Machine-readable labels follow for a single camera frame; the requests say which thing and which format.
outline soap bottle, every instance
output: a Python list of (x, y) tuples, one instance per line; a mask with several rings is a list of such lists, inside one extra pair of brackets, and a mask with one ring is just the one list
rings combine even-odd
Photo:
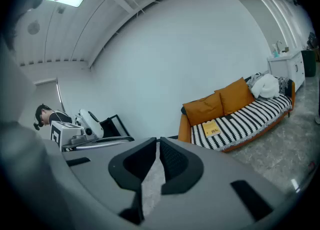
[(272, 47), (273, 47), (273, 52), (272, 52), (273, 57), (274, 57), (274, 58), (279, 57), (278, 50), (277, 50), (277, 46), (276, 46), (275, 44), (272, 44)]

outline white cabinet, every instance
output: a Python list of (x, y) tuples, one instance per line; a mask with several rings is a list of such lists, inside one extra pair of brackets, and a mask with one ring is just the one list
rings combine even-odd
[(295, 91), (305, 81), (305, 67), (299, 49), (282, 54), (279, 57), (268, 57), (271, 74), (275, 77), (288, 77), (295, 83)]

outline man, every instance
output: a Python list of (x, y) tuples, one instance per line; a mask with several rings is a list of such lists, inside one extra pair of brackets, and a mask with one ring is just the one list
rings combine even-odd
[(51, 125), (52, 121), (71, 123), (72, 119), (65, 112), (59, 110), (53, 111), (50, 107), (42, 104), (35, 111), (35, 118), (38, 121), (38, 126)]

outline black hair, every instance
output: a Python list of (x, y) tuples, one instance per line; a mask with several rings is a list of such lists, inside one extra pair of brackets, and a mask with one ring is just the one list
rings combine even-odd
[(35, 118), (36, 120), (38, 121), (38, 125), (39, 127), (42, 127), (43, 126), (43, 123), (41, 122), (41, 110), (42, 109), (45, 109), (45, 110), (52, 110), (49, 106), (46, 106), (44, 104), (41, 104), (37, 107), (37, 109), (35, 110)]

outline gray floor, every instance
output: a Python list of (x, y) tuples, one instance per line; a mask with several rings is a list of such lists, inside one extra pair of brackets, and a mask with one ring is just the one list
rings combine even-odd
[[(315, 77), (306, 77), (295, 94), (295, 105), (286, 116), (263, 136), (228, 154), (249, 165), (285, 194), (295, 191), (292, 179), (298, 184), (308, 173), (308, 165), (319, 163), (320, 125), (315, 123), (319, 106), (320, 63)], [(143, 213), (147, 216), (159, 202), (161, 185), (165, 183), (164, 169), (156, 161), (142, 183)]]

